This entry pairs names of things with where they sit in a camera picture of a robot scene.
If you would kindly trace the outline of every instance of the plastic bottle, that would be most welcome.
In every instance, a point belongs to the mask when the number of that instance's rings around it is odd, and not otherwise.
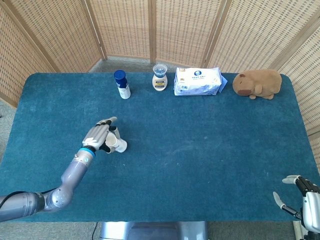
[[[114,79],[118,87],[121,98],[128,99],[131,96],[128,81],[126,79],[126,73],[123,70],[117,70],[114,72]]]
[[[152,78],[152,85],[155,90],[163,91],[167,87],[168,79],[166,76],[168,68],[164,64],[156,64],[153,67],[153,78]]]

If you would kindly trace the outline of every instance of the teal table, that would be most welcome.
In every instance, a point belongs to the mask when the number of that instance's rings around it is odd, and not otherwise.
[[[42,192],[60,176],[99,120],[117,116],[124,153],[98,152],[61,211],[20,219],[85,221],[287,221],[273,191],[299,209],[282,178],[318,171],[290,79],[273,100],[234,93],[174,96],[174,73],[157,92],[152,73],[128,73],[121,99],[112,73],[37,73],[24,86],[0,166],[0,195]]]

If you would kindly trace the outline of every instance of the robot finger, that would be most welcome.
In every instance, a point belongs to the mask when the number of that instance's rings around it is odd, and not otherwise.
[[[115,131],[116,129],[117,129],[116,126],[110,126],[110,127],[109,127],[109,130],[110,130],[110,131]]]
[[[105,124],[108,124],[110,125],[111,123],[115,122],[117,120],[117,117],[116,116],[113,116],[113,117],[110,117],[108,119],[103,119],[103,120],[100,120],[96,123],[96,126],[98,125],[105,125]]]
[[[100,128],[100,126],[94,126],[92,128],[92,131],[90,132],[90,135],[88,135],[88,136],[95,137],[98,134],[98,132],[100,131],[99,128]]]
[[[284,184],[296,184],[296,180],[300,177],[300,175],[289,175],[286,178],[282,179]]]
[[[112,130],[112,132],[114,133],[114,135],[115,135],[115,137],[116,137],[117,139],[120,139],[120,133],[119,133],[119,130],[118,130],[117,127],[115,127],[115,129]]]
[[[275,203],[280,207],[280,209],[284,210],[285,212],[287,212],[288,214],[294,216],[296,219],[301,220],[302,219],[302,215],[301,212],[295,210],[294,208],[286,205],[279,197],[278,193],[276,193],[275,191],[273,192],[273,198]]]
[[[87,134],[85,135],[84,139],[91,138],[92,135],[93,135],[93,133],[96,132],[96,131],[97,131],[96,127],[95,127],[95,126],[92,127],[92,128],[87,132]]]
[[[109,133],[109,125],[106,124],[106,125],[100,125],[100,126],[97,126],[97,132],[94,136],[95,139],[97,139],[98,141],[103,138],[103,142],[106,140],[106,137]]]
[[[100,147],[100,150],[104,150],[107,154],[112,153],[112,148],[108,147],[105,143],[103,143]]]
[[[306,196],[307,192],[320,193],[320,188],[317,185],[313,184],[302,176],[299,176],[296,179],[295,184],[304,197]]]

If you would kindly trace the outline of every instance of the bamboo panel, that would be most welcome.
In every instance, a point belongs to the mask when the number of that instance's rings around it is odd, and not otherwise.
[[[86,72],[101,57],[79,0],[12,0],[17,11],[61,72]]]
[[[51,71],[1,6],[0,66],[1,98],[14,107],[29,75]]]
[[[149,58],[148,0],[91,0],[108,55]]]
[[[208,66],[269,68],[319,7],[318,0],[232,1]]]
[[[220,2],[157,0],[157,60],[200,67]]]
[[[310,141],[312,152],[314,155],[315,163],[320,173],[320,138],[316,138]]]
[[[320,27],[280,68],[290,77],[305,128],[320,126]]]

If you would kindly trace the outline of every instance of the black cable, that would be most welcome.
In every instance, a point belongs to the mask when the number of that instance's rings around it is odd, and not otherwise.
[[[47,193],[49,193],[49,192],[51,192],[52,190],[55,190],[56,189],[56,187],[55,188],[52,188],[52,189],[50,189],[50,190],[48,190],[48,191],[42,191],[41,193],[42,194],[47,194]]]
[[[98,226],[98,222],[95,223],[95,227],[94,227],[94,230],[93,230],[93,233],[92,233],[92,236],[91,236],[91,240],[94,240],[94,235],[95,235],[95,231],[97,229],[97,226]]]
[[[7,196],[2,200],[2,202],[0,203],[0,209],[1,209],[1,207],[5,204],[5,202],[6,202],[9,198],[11,198],[11,197],[14,196],[14,195],[23,194],[23,193],[26,193],[26,191],[14,191],[14,192],[10,193],[9,195],[7,195]]]

